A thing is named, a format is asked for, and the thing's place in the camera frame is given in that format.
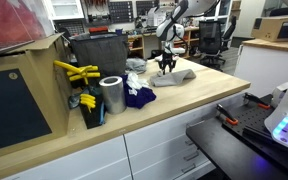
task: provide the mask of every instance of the blue light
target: blue light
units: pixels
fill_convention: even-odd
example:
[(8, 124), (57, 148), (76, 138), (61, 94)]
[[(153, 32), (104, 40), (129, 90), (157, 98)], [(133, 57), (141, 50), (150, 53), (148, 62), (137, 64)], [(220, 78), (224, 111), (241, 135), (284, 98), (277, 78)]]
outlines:
[(282, 129), (285, 128), (285, 126), (288, 124), (288, 116), (284, 117), (284, 119), (276, 126), (276, 128), (273, 131), (273, 134), (278, 135)]

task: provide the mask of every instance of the laboratory room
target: laboratory room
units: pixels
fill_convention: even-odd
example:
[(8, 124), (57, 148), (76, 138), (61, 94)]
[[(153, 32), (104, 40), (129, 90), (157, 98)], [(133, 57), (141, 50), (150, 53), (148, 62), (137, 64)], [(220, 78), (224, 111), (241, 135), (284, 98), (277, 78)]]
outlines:
[(0, 180), (288, 180), (288, 0), (0, 0)]

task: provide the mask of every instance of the silver cylinder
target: silver cylinder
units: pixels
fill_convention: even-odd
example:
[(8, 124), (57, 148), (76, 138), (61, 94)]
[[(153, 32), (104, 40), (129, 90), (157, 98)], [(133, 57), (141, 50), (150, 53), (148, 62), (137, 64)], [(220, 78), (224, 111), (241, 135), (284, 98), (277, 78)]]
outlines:
[(100, 81), (107, 112), (119, 114), (126, 109), (123, 80), (119, 76), (111, 76)]

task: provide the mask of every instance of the blue cloth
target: blue cloth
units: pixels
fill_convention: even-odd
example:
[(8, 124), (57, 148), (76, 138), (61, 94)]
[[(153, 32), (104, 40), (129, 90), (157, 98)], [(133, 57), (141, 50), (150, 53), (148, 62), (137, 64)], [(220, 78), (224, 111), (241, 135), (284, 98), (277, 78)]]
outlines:
[(145, 104), (154, 101), (156, 95), (153, 93), (152, 89), (142, 87), (137, 91), (137, 96), (129, 94), (129, 90), (132, 89), (127, 83), (127, 75), (121, 76), (123, 79), (125, 102), (127, 107), (134, 107), (141, 109)]

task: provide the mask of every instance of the red fabric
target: red fabric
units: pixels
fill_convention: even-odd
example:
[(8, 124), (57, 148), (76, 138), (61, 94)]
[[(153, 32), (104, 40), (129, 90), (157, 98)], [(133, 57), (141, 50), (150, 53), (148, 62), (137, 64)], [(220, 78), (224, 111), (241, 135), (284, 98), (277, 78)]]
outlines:
[(44, 38), (44, 29), (34, 12), (30, 12), (22, 0), (18, 2), (17, 8), (7, 0), (0, 0), (0, 42)]

